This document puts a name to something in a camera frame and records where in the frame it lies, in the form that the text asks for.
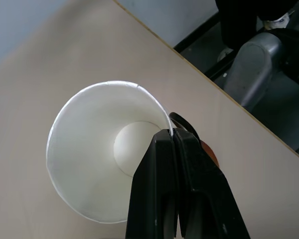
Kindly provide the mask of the black floor frame bar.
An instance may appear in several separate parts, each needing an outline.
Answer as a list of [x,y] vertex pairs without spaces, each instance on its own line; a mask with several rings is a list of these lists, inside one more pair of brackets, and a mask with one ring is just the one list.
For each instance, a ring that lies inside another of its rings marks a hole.
[[219,12],[212,15],[207,21],[198,26],[192,33],[187,35],[182,41],[174,46],[174,50],[181,53],[190,45],[192,45],[196,40],[208,32],[213,26],[215,26],[220,21]]

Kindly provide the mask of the grey robot foot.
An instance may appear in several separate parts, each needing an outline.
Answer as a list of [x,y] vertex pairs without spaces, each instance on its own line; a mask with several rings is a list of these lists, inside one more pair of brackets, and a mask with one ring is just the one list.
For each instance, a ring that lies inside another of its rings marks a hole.
[[239,50],[223,90],[299,154],[299,32],[260,33]]

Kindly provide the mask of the black trouser leg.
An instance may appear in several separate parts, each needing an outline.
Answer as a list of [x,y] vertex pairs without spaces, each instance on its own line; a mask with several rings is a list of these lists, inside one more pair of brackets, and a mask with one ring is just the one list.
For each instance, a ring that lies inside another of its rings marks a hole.
[[286,28],[289,11],[299,0],[215,0],[224,44],[238,50],[257,33],[257,19],[266,30]]

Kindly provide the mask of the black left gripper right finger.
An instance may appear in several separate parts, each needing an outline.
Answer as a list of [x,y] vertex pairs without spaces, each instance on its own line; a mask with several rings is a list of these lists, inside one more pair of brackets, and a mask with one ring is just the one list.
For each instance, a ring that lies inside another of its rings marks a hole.
[[228,181],[201,141],[174,129],[184,239],[250,239]]

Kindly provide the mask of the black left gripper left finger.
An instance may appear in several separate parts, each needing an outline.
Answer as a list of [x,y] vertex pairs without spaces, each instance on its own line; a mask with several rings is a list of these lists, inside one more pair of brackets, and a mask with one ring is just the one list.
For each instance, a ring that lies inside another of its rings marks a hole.
[[173,137],[156,133],[137,167],[131,187],[125,239],[174,239],[178,178]]

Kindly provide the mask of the white paper cup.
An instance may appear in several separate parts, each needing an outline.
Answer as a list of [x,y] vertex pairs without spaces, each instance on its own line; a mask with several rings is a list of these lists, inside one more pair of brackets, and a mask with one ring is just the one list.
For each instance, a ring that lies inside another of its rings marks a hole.
[[172,129],[171,120],[140,85],[107,81],[82,89],[49,132],[46,167],[56,192],[89,220],[126,221],[134,173],[162,129]]

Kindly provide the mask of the white shoe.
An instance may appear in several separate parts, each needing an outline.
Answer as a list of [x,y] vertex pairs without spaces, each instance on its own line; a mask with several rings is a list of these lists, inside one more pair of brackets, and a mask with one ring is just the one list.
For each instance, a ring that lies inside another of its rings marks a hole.
[[221,53],[219,54],[218,58],[217,58],[217,62],[220,62],[222,59],[224,59],[227,55],[229,55],[231,52],[233,51],[233,49],[226,47],[225,49],[223,49],[221,51]]

